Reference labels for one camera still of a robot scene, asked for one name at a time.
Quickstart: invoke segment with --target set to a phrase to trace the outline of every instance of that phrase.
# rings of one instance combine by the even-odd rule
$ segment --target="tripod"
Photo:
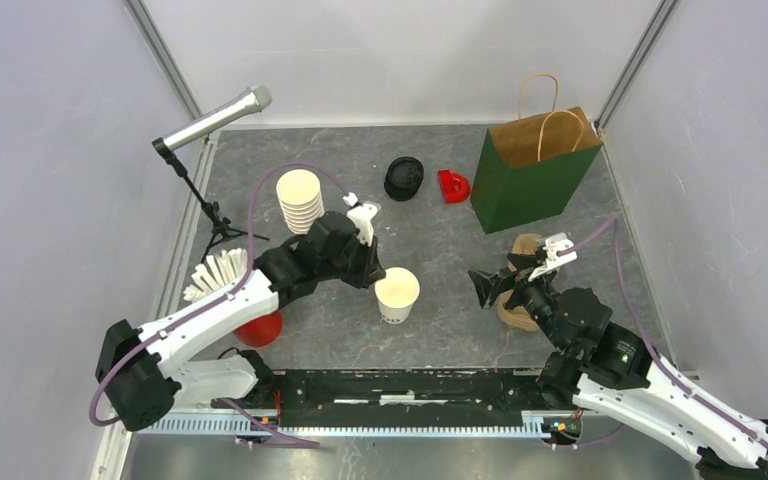
[[[213,227],[211,227],[210,230],[212,234],[210,237],[210,242],[208,242],[207,248],[204,249],[204,254],[201,256],[201,263],[204,263],[207,254],[210,253],[210,250],[213,247],[248,234],[248,232],[244,230],[232,227],[231,220],[229,220],[228,217],[219,217],[219,202],[208,203],[207,200],[201,196],[198,188],[196,188],[195,184],[193,184],[193,181],[190,180],[187,167],[185,167],[184,164],[178,160],[178,157],[174,153],[168,152],[167,155],[161,154],[161,156],[164,160],[166,160],[166,163],[175,170],[175,173],[184,179],[187,187],[189,187],[190,191],[193,192],[193,195],[195,195],[196,200],[198,200],[201,211],[207,215],[207,218],[210,219],[210,223],[213,224]],[[269,238],[262,235],[254,235],[254,237],[261,240],[269,240]]]

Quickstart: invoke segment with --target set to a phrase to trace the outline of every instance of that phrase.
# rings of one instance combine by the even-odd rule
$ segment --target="red tape dispenser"
[[[440,190],[446,203],[463,202],[469,198],[469,180],[463,175],[449,170],[439,170],[437,178],[440,180]]]

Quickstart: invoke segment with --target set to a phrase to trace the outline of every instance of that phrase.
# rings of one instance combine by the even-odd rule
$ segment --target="microphone stand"
[[[204,263],[207,254],[210,253],[210,250],[213,247],[248,234],[248,232],[245,230],[232,227],[231,220],[229,220],[228,217],[219,217],[219,202],[208,203],[207,200],[201,196],[198,188],[196,188],[195,184],[190,179],[189,172],[187,172],[187,167],[185,167],[184,164],[178,160],[175,152],[169,150],[169,148],[166,147],[166,144],[163,143],[162,139],[158,138],[152,142],[152,145],[154,146],[155,150],[157,150],[157,153],[159,153],[160,156],[163,157],[163,159],[166,161],[166,164],[172,167],[172,169],[175,170],[175,173],[178,174],[179,177],[184,179],[184,183],[187,184],[187,187],[191,192],[193,192],[196,200],[198,200],[201,211],[207,215],[207,218],[210,219],[210,223],[213,224],[210,230],[212,234],[210,237],[210,242],[208,242],[207,248],[204,249],[204,254],[201,256],[200,263]],[[254,235],[254,237],[269,241],[269,238],[262,235]]]

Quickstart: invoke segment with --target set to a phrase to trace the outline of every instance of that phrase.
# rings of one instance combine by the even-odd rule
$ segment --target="robotic arm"
[[[469,272],[482,307],[513,289],[504,307],[524,307],[555,346],[538,380],[547,402],[605,413],[693,462],[703,479],[768,480],[768,420],[735,411],[653,358],[637,334],[610,322],[592,289],[552,287],[557,268],[576,259],[561,254],[572,246],[553,235],[533,256],[508,255],[515,272]]]
[[[353,194],[344,200],[351,207],[347,214],[326,212],[307,234],[260,255],[242,289],[235,289],[238,279],[169,317],[139,328],[121,320],[108,329],[96,368],[99,381],[141,342],[158,333],[161,338],[129,361],[105,389],[125,428],[146,428],[173,406],[244,397],[257,383],[255,367],[245,358],[190,359],[237,327],[310,295],[319,282],[339,279],[368,288],[384,278],[371,223],[379,207],[358,203]],[[166,332],[188,315],[195,317]]]

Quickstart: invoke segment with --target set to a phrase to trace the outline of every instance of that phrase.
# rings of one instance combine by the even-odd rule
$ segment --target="shopping bag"
[[[555,81],[552,111],[522,118],[525,86],[537,77]],[[557,100],[553,75],[531,75],[520,87],[518,119],[487,129],[470,196],[484,233],[563,213],[602,147],[581,108],[555,110]]]

